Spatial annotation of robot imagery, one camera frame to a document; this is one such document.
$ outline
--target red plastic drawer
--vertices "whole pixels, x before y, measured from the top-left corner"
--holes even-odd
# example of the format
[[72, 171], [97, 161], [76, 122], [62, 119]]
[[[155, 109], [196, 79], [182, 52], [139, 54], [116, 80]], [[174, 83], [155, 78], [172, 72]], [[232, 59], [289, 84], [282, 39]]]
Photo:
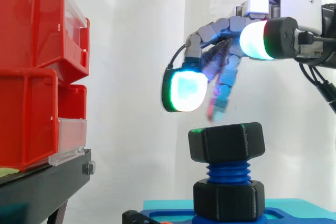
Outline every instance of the red plastic drawer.
[[48, 158], [57, 165], [83, 154], [86, 88], [57, 83], [51, 69], [0, 69], [0, 167], [25, 170]]
[[89, 21], [73, 0], [0, 0], [0, 67], [52, 68], [60, 82], [89, 74]]

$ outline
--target white backdrop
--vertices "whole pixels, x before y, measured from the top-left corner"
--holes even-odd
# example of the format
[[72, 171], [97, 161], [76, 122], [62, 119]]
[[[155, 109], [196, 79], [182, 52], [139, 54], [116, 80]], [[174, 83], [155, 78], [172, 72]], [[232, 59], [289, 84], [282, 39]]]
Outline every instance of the white backdrop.
[[[192, 113], [166, 113], [162, 74], [189, 33], [244, 0], [75, 1], [91, 20], [91, 73], [80, 83], [97, 171], [70, 199], [65, 224], [121, 223], [146, 199], [192, 198], [206, 169], [191, 161], [187, 132], [209, 125], [207, 101]], [[335, 116], [298, 64], [243, 60], [223, 124], [252, 121], [264, 127], [266, 153], [251, 161], [251, 175], [266, 197], [336, 210]]]

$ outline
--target robot finger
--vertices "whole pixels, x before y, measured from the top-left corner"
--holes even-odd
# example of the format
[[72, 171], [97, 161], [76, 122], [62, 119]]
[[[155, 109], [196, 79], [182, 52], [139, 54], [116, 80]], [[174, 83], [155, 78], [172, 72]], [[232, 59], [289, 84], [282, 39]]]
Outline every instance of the robot finger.
[[202, 73], [212, 81], [219, 73], [230, 45], [230, 39], [224, 40], [202, 53]]
[[208, 118], [211, 122], [219, 123], [226, 112], [228, 97], [235, 84], [237, 68], [244, 53], [235, 41], [230, 46], [228, 55], [219, 71], [213, 98], [208, 108]]

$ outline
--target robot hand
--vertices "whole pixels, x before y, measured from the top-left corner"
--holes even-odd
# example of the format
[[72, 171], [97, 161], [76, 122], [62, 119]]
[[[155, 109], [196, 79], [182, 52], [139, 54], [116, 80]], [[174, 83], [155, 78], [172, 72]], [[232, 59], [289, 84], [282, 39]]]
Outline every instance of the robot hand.
[[219, 123], [225, 115], [228, 97], [235, 84], [237, 68], [243, 56], [245, 54], [237, 38], [226, 39], [202, 53], [202, 73], [209, 82], [217, 77], [207, 113], [211, 122]]
[[[316, 69], [336, 68], [336, 5], [322, 6], [321, 0], [247, 0], [235, 10], [235, 16], [220, 18], [190, 34], [173, 56], [163, 77], [165, 109], [197, 109], [208, 82], [217, 77], [208, 118], [218, 123], [225, 114], [237, 67], [247, 55], [258, 60], [295, 60], [336, 113], [336, 88]], [[203, 51], [209, 45], [214, 46]], [[174, 59], [184, 48], [182, 66], [173, 69]], [[303, 64], [308, 65], [311, 77]]]

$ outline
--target bolt thread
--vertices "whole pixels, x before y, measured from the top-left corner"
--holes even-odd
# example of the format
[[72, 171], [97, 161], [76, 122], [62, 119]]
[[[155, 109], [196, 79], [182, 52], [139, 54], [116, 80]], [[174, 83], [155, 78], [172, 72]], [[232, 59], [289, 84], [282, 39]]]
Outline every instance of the bolt thread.
[[208, 182], [213, 184], [249, 185], [251, 171], [247, 161], [227, 162], [221, 164], [209, 164]]

